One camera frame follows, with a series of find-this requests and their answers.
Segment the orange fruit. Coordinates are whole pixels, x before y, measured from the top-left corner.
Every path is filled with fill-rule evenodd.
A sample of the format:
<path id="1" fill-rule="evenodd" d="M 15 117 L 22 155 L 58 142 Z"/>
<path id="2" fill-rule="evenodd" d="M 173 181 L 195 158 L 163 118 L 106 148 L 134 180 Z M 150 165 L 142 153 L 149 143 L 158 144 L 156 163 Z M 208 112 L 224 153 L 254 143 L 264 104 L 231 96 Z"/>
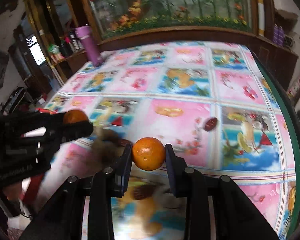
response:
<path id="1" fill-rule="evenodd" d="M 69 110 L 65 113 L 63 116 L 63 124 L 74 124 L 77 122 L 82 122 L 82 121 L 88 121 L 87 115 L 79 110 L 79 109 L 72 109 Z"/>
<path id="2" fill-rule="evenodd" d="M 154 171 L 166 159 L 165 147 L 160 140 L 145 137 L 138 140 L 132 148 L 134 164 L 141 170 Z"/>

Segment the red date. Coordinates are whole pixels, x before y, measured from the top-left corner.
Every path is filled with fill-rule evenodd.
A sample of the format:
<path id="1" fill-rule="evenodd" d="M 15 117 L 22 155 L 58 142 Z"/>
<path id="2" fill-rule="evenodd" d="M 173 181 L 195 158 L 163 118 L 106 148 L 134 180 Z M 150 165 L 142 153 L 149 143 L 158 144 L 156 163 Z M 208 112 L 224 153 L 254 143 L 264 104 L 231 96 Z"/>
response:
<path id="1" fill-rule="evenodd" d="M 205 123 L 203 124 L 203 130 L 211 132 L 216 128 L 217 125 L 218 119 L 216 117 L 211 117 L 209 119 L 206 119 Z"/>

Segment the purple thermos bottle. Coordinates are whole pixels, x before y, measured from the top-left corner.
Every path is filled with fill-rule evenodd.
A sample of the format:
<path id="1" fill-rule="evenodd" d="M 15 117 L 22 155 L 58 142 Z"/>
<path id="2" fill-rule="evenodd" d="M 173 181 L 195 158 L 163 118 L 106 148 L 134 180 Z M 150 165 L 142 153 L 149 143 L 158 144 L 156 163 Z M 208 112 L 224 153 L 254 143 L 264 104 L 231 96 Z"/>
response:
<path id="1" fill-rule="evenodd" d="M 76 28 L 75 32 L 86 51 L 88 59 L 95 67 L 99 67 L 103 63 L 103 57 L 93 37 L 91 27 L 89 25 L 81 26 Z"/>

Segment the flower bamboo glass panel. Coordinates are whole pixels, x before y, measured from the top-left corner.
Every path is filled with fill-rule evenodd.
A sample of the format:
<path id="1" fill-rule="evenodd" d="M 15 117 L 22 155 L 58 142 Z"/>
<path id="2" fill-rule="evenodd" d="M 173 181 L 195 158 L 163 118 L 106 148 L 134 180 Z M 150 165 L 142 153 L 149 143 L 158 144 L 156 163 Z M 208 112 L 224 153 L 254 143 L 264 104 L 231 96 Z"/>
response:
<path id="1" fill-rule="evenodd" d="M 249 0 L 89 0 L 103 40 L 172 26 L 252 31 Z"/>

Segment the colourful patterned tablecloth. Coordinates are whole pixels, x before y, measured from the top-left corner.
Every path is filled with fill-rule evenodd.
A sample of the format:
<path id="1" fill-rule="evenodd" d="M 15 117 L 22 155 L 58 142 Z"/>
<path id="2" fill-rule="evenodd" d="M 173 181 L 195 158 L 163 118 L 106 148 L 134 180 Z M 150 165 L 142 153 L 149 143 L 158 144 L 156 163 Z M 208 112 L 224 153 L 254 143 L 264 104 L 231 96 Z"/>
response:
<path id="1" fill-rule="evenodd" d="M 286 239 L 295 200 L 292 142 L 278 97 L 250 50 L 218 50 L 207 42 L 170 42 L 105 52 L 86 63 L 46 104 L 53 112 L 82 110 L 94 134 L 64 144 L 40 186 L 43 204 L 71 175 L 98 169 L 91 145 L 104 129 L 136 142 L 171 144 L 205 175 L 230 176 L 280 239 Z M 211 132 L 206 119 L 216 117 Z"/>

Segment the purple bottles on shelf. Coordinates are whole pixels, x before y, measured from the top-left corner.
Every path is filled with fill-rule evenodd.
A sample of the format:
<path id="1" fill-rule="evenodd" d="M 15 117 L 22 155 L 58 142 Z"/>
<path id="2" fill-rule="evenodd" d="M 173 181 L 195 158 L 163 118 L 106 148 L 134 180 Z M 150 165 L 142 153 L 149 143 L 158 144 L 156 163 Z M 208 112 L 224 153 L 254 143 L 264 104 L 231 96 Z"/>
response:
<path id="1" fill-rule="evenodd" d="M 273 30 L 273 42 L 278 46 L 282 47 L 284 39 L 285 39 L 285 33 L 283 31 L 283 28 L 275 24 Z"/>

